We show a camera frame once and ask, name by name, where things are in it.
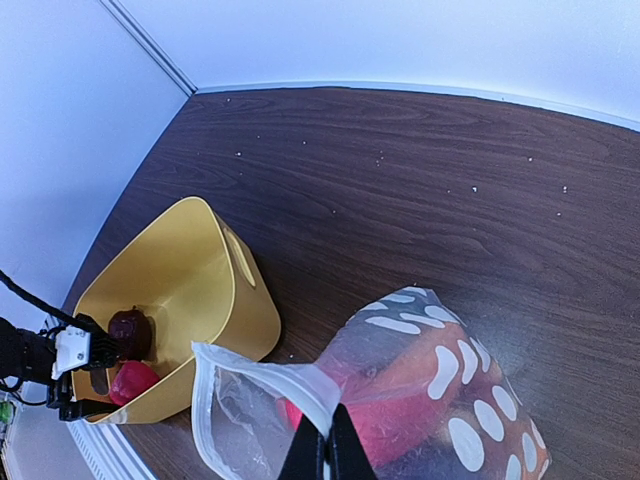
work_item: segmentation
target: transparent plastic bag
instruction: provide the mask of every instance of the transparent plastic bag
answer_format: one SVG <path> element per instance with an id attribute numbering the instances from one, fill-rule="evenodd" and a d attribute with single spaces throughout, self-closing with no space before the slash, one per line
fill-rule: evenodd
<path id="1" fill-rule="evenodd" d="M 367 305 L 312 365 L 193 350 L 196 446 L 227 479 L 276 479 L 302 415 L 326 437 L 338 403 L 381 480 L 538 480 L 550 463 L 498 364 L 431 290 Z"/>

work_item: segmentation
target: wooden table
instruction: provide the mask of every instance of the wooden table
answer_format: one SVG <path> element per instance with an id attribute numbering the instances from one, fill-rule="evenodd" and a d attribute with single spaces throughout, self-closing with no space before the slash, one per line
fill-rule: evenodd
<path id="1" fill-rule="evenodd" d="M 118 201 L 69 294 L 176 200 L 255 253 L 276 362 L 311 362 L 360 306 L 436 290 L 540 426 L 548 478 L 640 478 L 640 135 L 464 97 L 199 95 Z M 212 478 L 189 412 L 123 432 L 161 479 Z"/>

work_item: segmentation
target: green object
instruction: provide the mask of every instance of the green object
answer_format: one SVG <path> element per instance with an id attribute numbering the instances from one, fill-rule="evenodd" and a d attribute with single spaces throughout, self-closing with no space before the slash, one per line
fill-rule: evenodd
<path id="1" fill-rule="evenodd" d="M 9 425 L 11 420 L 13 420 L 13 404 L 0 402 L 0 422 Z"/>

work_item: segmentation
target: wood grain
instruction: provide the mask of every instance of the wood grain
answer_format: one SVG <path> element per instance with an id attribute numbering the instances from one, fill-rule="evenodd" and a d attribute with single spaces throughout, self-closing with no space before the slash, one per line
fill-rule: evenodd
<path id="1" fill-rule="evenodd" d="M 431 287 L 511 378 L 552 452 L 548 478 L 640 478 L 639 152 L 632 131 L 472 98 L 198 95 L 66 306 L 165 208 L 200 195 L 252 248 L 279 307 L 270 360 L 313 361 L 366 302 Z M 159 478 L 214 477 L 188 412 L 122 429 Z"/>

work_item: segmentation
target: yellow plastic container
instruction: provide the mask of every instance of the yellow plastic container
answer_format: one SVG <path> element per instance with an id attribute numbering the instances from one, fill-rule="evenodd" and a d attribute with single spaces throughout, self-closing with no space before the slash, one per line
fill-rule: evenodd
<path id="1" fill-rule="evenodd" d="M 191 405 L 191 342 L 215 343 L 260 360 L 280 336 L 280 318 L 249 248 L 197 197 L 185 198 L 140 233 L 84 292 L 74 315 L 105 330 L 114 313 L 141 309 L 154 322 L 149 364 L 161 377 L 151 389 L 95 423 L 155 423 Z M 117 367 L 108 372 L 109 381 Z M 88 372 L 73 372 L 83 398 L 96 393 Z"/>

